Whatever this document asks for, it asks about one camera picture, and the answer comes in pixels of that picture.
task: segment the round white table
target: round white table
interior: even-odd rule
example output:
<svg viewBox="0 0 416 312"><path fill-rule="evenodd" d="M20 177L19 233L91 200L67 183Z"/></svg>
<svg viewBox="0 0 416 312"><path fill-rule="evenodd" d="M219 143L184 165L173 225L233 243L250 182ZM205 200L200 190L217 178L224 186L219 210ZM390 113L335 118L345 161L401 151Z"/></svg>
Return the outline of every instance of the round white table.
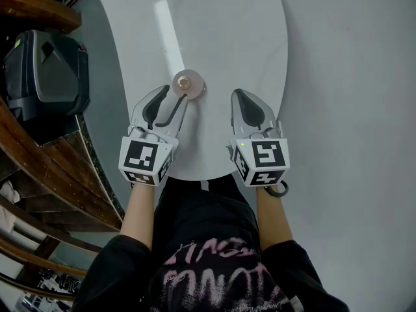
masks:
<svg viewBox="0 0 416 312"><path fill-rule="evenodd" d="M235 171L226 149L232 135L232 91L253 92L276 116L280 109L287 71L281 0L101 2L114 36L130 116L138 101L170 85L180 70L196 70L205 80L206 93L189 101L169 176L208 180ZM161 112L168 116L176 100L170 91Z"/></svg>

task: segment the white cloth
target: white cloth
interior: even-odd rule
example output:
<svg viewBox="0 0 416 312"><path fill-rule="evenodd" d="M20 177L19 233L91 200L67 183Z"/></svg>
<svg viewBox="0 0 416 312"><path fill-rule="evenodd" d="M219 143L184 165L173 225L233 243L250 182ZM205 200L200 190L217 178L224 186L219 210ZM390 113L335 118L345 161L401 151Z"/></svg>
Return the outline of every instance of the white cloth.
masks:
<svg viewBox="0 0 416 312"><path fill-rule="evenodd" d="M10 181L6 181L0 188L0 195L4 196L8 201L16 203L20 201L19 193L13 189ZM12 233L16 217L10 212L0 206L0 228Z"/></svg>

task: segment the black sleeve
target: black sleeve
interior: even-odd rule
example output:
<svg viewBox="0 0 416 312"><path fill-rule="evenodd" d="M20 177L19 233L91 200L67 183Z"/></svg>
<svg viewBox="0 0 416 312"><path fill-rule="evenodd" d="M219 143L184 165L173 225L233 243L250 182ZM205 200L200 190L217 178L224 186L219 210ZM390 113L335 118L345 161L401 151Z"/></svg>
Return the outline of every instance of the black sleeve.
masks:
<svg viewBox="0 0 416 312"><path fill-rule="evenodd" d="M128 236L115 236L94 259L72 311L145 310L150 263L150 250L144 244Z"/></svg>
<svg viewBox="0 0 416 312"><path fill-rule="evenodd" d="M298 297L305 312L349 311L346 304L325 291L306 251L295 241L267 248L262 262L289 299Z"/></svg>

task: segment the graphic print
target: graphic print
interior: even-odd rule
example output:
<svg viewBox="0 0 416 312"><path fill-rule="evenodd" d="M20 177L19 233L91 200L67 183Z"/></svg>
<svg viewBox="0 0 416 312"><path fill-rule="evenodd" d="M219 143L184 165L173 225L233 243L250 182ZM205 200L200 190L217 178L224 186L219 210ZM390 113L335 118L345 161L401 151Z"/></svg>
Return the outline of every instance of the graphic print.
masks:
<svg viewBox="0 0 416 312"><path fill-rule="evenodd" d="M285 166L279 141L253 141L252 146L256 168Z"/></svg>
<svg viewBox="0 0 416 312"><path fill-rule="evenodd" d="M157 174L159 176L159 182L162 181L162 179L163 179L164 175L166 174L166 172L168 171L169 166L171 165L172 161L173 161L173 153L171 151L168 158L165 160L161 169L159 170L159 173Z"/></svg>
<svg viewBox="0 0 416 312"><path fill-rule="evenodd" d="M242 153L240 152L239 147L236 147L235 149L234 163L235 165L237 165L237 169L239 169L242 180L246 181L249 168L246 163L246 160L244 159L244 157L242 156Z"/></svg>
<svg viewBox="0 0 416 312"><path fill-rule="evenodd" d="M148 184L148 185L154 185L155 181L153 180L153 177L146 174L138 174L136 172L124 172L127 175L127 178L129 178L130 181L134 183L142 183L142 184Z"/></svg>
<svg viewBox="0 0 416 312"><path fill-rule="evenodd" d="M256 185L275 185L284 171L256 172L250 186Z"/></svg>
<svg viewBox="0 0 416 312"><path fill-rule="evenodd" d="M131 141L124 166L144 171L152 171L155 165L157 144Z"/></svg>
<svg viewBox="0 0 416 312"><path fill-rule="evenodd" d="M225 263L229 267L212 267ZM175 252L150 283L150 311L293 311L259 256L244 240L192 241Z"/></svg>

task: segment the person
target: person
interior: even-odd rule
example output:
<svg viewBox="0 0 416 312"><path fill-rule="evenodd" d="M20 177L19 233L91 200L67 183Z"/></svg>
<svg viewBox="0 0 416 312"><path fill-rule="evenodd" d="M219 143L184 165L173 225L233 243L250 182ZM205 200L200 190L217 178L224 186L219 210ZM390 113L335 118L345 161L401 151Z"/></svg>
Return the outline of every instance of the person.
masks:
<svg viewBox="0 0 416 312"><path fill-rule="evenodd" d="M123 225L73 311L349 311L294 240L281 200L257 187L258 225L232 175L134 185Z"/></svg>

